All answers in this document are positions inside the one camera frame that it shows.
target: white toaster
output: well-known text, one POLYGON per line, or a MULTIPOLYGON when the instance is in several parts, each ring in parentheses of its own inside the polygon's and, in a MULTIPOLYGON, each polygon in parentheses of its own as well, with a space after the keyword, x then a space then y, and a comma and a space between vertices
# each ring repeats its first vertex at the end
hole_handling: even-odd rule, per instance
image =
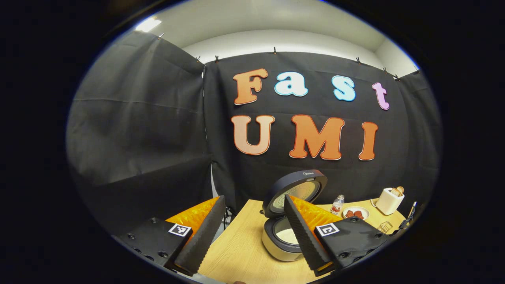
POLYGON ((375 203, 375 206, 377 206, 377 208, 379 208, 379 210, 384 215, 393 214, 398 209, 398 206, 405 197, 405 195, 398 197, 392 194, 391 193, 392 189, 393 189, 392 187, 385 188, 382 191, 379 200, 377 200, 377 203, 375 203))

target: bread slice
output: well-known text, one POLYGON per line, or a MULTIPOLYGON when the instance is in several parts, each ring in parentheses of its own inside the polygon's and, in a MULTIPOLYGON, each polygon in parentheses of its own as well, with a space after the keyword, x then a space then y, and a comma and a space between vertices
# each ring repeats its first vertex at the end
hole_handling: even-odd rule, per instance
POLYGON ((397 197, 399 197, 399 196, 400 196, 400 194, 401 194, 401 192, 400 192, 398 189, 394 188, 394 187, 393 187, 393 189, 391 190, 391 193, 392 193, 392 194, 394 194, 394 195, 395 195, 395 196, 397 196, 397 197))
POLYGON ((398 191, 400 192, 400 195, 399 195, 399 196, 402 196, 402 195, 403 195, 403 192, 405 191, 405 190, 403 189, 403 186, 398 186, 398 187, 396 188, 396 190, 398 190, 398 191))

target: screw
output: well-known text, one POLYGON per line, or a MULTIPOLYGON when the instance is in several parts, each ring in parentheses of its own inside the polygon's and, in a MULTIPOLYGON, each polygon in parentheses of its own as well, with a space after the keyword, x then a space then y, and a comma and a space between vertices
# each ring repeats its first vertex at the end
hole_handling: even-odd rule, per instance
POLYGON ((161 257, 163 257, 163 258, 168 258, 168 254, 166 252, 164 252, 164 251, 159 251, 158 255, 161 256, 161 257))

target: black fabric backdrop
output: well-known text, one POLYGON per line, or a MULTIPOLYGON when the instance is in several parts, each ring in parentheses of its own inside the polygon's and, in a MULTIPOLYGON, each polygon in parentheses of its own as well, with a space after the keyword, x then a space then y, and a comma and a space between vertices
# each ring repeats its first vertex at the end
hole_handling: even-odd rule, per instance
POLYGON ((409 75, 395 81, 390 74, 368 65, 320 54, 280 52, 260 53, 225 58, 206 64, 204 76, 204 113, 212 170, 216 190, 226 196, 229 206, 239 210, 248 199, 263 200, 270 185, 282 176, 305 169, 318 169, 328 177, 328 184, 316 204, 327 204, 344 194, 347 202, 379 197, 385 187, 402 185, 406 199, 401 212, 408 214, 411 201, 426 201, 433 188, 440 157, 441 128, 436 105, 430 97, 422 75, 409 75), (262 89, 254 92, 258 99, 237 106, 237 84, 233 76, 265 68, 262 89), (298 72, 305 78, 309 92, 303 97, 280 96, 275 93, 277 75, 298 72), (350 77, 355 83, 356 98, 340 101, 334 94, 331 78, 350 77), (387 90, 387 111, 377 102, 372 85, 380 82, 387 90), (295 139, 293 115, 312 117, 321 131, 326 120, 338 117, 342 128, 337 161, 323 160, 318 155, 295 159, 289 156, 295 139), (248 142, 259 141, 259 115, 272 115, 269 149, 253 156, 240 152, 233 141, 234 115, 247 115, 248 142), (363 147, 363 122, 378 125, 375 138, 375 159, 358 158, 363 147))
POLYGON ((409 119, 409 152, 401 178, 409 192, 399 211, 408 214, 412 203, 426 205, 433 191, 442 158, 442 121, 435 96, 420 72, 401 77, 397 82, 409 119))
POLYGON ((111 233, 212 198, 203 70, 175 45, 132 32, 83 78, 67 155, 83 199, 111 233))
POLYGON ((282 176, 312 168, 328 177, 316 204, 331 203, 339 194, 347 202, 376 198, 383 188, 399 185, 406 189, 400 207, 405 215, 413 201, 428 199, 442 137, 421 74, 395 81, 366 64, 309 53, 221 59, 206 64, 204 79, 203 70, 171 43, 132 32, 111 45, 84 77, 70 111, 67 154, 81 196, 110 233, 125 233, 147 218, 168 217, 211 198, 211 164, 216 191, 236 212, 248 199, 263 200, 282 176), (268 77, 257 101, 236 106, 233 76, 259 68, 268 77), (277 75, 287 71, 304 76, 305 96, 275 93, 277 75), (334 96, 335 75, 353 80, 353 101, 334 96), (376 82, 387 90, 387 111, 377 103, 376 82), (289 156, 295 139, 291 118, 298 114, 311 116, 319 131, 330 117, 345 121, 340 160, 289 156), (255 118, 275 117, 268 151, 252 156, 235 147, 234 115, 251 117, 252 145, 259 140, 255 118), (372 161, 358 158, 363 122, 378 125, 372 161))

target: white wall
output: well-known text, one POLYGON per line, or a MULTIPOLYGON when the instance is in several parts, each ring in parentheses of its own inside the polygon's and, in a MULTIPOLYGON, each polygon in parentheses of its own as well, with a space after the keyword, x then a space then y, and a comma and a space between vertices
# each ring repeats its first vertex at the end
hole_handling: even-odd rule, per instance
POLYGON ((389 38, 386 38, 375 54, 384 64, 388 73, 396 74, 399 77, 414 72, 416 68, 419 69, 417 64, 389 38))
POLYGON ((319 53, 360 61, 379 69, 384 66, 377 55, 359 45, 335 37, 295 30, 254 30, 209 38, 182 48, 200 62, 251 53, 273 52, 319 53))

